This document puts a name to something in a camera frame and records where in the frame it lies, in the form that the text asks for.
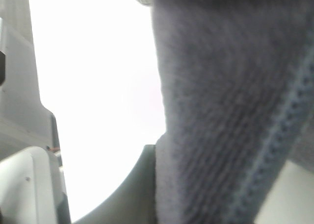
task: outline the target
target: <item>white plastic panel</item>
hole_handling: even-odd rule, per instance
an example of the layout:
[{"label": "white plastic panel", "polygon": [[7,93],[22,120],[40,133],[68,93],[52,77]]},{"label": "white plastic panel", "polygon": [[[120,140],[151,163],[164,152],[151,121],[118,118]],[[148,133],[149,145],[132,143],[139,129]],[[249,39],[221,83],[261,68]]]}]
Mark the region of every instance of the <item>white plastic panel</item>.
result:
[{"label": "white plastic panel", "polygon": [[49,155],[30,147],[0,163],[4,223],[57,224]]},{"label": "white plastic panel", "polygon": [[33,42],[28,0],[0,0],[0,17]]},{"label": "white plastic panel", "polygon": [[[1,18],[0,51],[6,62],[0,86],[0,132],[28,145],[51,147],[51,112],[40,102],[33,45]],[[2,136],[0,142],[7,143]]]}]

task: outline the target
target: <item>gray fabric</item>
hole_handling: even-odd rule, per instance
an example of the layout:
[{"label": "gray fabric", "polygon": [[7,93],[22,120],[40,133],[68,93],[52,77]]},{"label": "gray fabric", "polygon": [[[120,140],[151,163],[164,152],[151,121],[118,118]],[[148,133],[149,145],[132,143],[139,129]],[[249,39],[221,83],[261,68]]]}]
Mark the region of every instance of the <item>gray fabric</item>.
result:
[{"label": "gray fabric", "polygon": [[154,0],[160,224],[252,223],[314,103],[313,0]]}]

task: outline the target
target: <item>overexposed light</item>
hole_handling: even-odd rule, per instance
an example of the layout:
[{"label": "overexposed light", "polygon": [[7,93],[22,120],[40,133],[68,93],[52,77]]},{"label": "overexposed light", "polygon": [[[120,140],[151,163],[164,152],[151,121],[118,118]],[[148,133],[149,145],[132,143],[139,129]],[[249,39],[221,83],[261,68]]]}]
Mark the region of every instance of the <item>overexposed light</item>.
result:
[{"label": "overexposed light", "polygon": [[41,100],[58,123],[72,221],[165,131],[151,11],[135,0],[30,0]]}]

